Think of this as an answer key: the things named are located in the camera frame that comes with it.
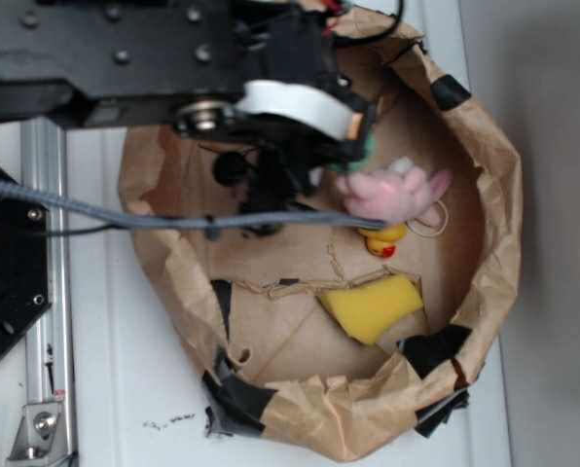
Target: pink plush toy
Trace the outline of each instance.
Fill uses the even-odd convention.
[[[452,180],[453,173],[448,169],[439,170],[428,180],[424,170],[409,158],[402,158],[387,170],[342,175],[336,183],[352,215],[382,219],[390,225],[417,219],[425,226],[436,227],[441,216],[433,203],[446,192]]]

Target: yellow sponge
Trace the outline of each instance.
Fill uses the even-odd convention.
[[[391,275],[349,290],[330,290],[318,300],[352,338],[372,345],[394,323],[424,306],[404,274]]]

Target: green object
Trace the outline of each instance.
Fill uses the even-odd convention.
[[[331,163],[327,165],[327,168],[333,170],[334,172],[340,173],[357,172],[366,166],[366,164],[372,158],[372,155],[375,153],[376,149],[377,149],[377,138],[375,138],[375,135],[373,133],[370,133],[366,138],[366,144],[364,145],[364,150],[366,152],[364,159],[362,159],[361,161],[348,163]]]

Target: paper bag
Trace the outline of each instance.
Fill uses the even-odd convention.
[[[390,22],[355,8],[337,31],[369,36]],[[349,461],[413,428],[427,408],[477,378],[517,294],[520,159],[419,39],[403,24],[394,37],[340,50],[339,61],[380,111],[368,168],[409,156],[428,173],[453,170],[441,236],[408,233],[383,259],[365,250],[356,230],[340,227],[286,226],[264,238],[224,231],[216,241],[201,232],[132,234],[220,429]],[[222,187],[211,174],[227,149],[180,139],[165,126],[132,129],[119,181],[125,211],[236,214],[243,190]],[[333,177],[325,174],[318,194],[301,202],[344,210]],[[375,346],[346,336],[315,298],[399,271],[421,290],[424,309]],[[435,346],[441,353],[427,367],[418,356]]]

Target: yellow rubber duck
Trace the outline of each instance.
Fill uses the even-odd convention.
[[[407,226],[403,222],[395,226],[390,226],[382,231],[369,231],[359,229],[359,233],[366,237],[366,248],[376,256],[390,258],[396,251],[395,242],[400,240],[407,232]]]

